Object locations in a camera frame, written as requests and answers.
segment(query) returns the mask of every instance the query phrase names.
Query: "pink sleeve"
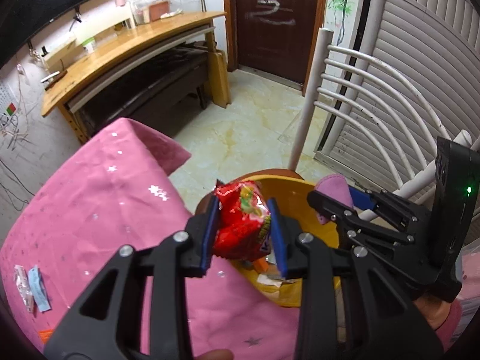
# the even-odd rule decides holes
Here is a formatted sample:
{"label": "pink sleeve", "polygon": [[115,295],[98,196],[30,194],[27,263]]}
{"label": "pink sleeve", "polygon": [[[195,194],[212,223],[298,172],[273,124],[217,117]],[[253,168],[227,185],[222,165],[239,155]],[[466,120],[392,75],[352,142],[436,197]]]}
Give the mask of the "pink sleeve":
{"label": "pink sleeve", "polygon": [[438,338],[442,342],[443,350],[447,351],[450,348],[450,339],[452,338],[455,329],[460,322],[462,316],[462,306],[458,300],[454,300],[450,307],[450,313],[448,314],[445,322],[435,331]]}

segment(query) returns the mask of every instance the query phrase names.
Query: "blue gripper pad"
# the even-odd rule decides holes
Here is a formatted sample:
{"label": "blue gripper pad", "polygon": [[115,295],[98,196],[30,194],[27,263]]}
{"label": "blue gripper pad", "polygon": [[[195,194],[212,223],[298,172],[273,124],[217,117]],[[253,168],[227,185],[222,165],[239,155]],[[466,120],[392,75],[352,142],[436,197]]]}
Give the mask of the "blue gripper pad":
{"label": "blue gripper pad", "polygon": [[277,268],[283,278],[287,277],[287,244],[283,234],[283,218],[274,198],[268,199],[267,207],[270,210],[270,237],[272,239]]}
{"label": "blue gripper pad", "polygon": [[349,186],[350,195],[353,200],[353,205],[361,210],[373,210],[375,204],[370,200],[370,196],[357,190],[355,187]]}
{"label": "blue gripper pad", "polygon": [[220,200],[217,196],[212,196],[205,215],[207,217],[207,225],[202,240],[202,258],[200,268],[205,275],[210,268],[212,262],[212,247],[215,242],[218,230],[218,219],[220,216]]}

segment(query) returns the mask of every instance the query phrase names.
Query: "small wrapper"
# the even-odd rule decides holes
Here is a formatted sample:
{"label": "small wrapper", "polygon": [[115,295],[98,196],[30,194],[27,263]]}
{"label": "small wrapper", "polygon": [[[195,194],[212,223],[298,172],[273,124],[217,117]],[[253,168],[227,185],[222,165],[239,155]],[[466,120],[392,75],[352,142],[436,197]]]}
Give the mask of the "small wrapper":
{"label": "small wrapper", "polygon": [[15,285],[17,286],[18,292],[22,297],[23,304],[27,308],[28,312],[33,313],[35,307],[35,301],[33,298],[32,290],[30,289],[30,285],[28,284],[27,274],[25,272],[25,268],[21,265],[15,265],[14,267],[14,276],[13,280],[15,281]]}
{"label": "small wrapper", "polygon": [[220,226],[213,246],[219,257],[255,261],[270,253],[270,212],[254,181],[217,186]]}

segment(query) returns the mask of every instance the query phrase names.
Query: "red snack bag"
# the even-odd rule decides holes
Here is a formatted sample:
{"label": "red snack bag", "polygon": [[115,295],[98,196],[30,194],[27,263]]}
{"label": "red snack bag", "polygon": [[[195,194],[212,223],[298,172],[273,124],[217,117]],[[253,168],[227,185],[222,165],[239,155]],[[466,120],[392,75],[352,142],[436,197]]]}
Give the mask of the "red snack bag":
{"label": "red snack bag", "polygon": [[270,212],[254,181],[215,188],[220,200],[220,229],[213,253],[231,260],[255,261],[270,253]]}

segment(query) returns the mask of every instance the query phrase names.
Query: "pink tablecloth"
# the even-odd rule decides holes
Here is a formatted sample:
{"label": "pink tablecloth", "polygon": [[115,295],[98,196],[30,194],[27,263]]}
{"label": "pink tablecloth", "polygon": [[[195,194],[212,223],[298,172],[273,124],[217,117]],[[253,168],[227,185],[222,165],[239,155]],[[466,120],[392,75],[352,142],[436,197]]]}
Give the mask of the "pink tablecloth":
{"label": "pink tablecloth", "polygon": [[[190,213],[167,176],[189,157],[159,132],[120,119],[37,193],[0,251],[8,303],[37,348],[43,347],[38,332],[57,326],[121,245],[152,247],[184,228]],[[15,264],[27,270],[38,264],[52,310],[36,316],[26,311],[13,281]],[[207,277],[189,279],[187,296],[196,355],[228,348],[239,360],[292,356],[298,310],[267,300],[227,261],[214,258]]]}

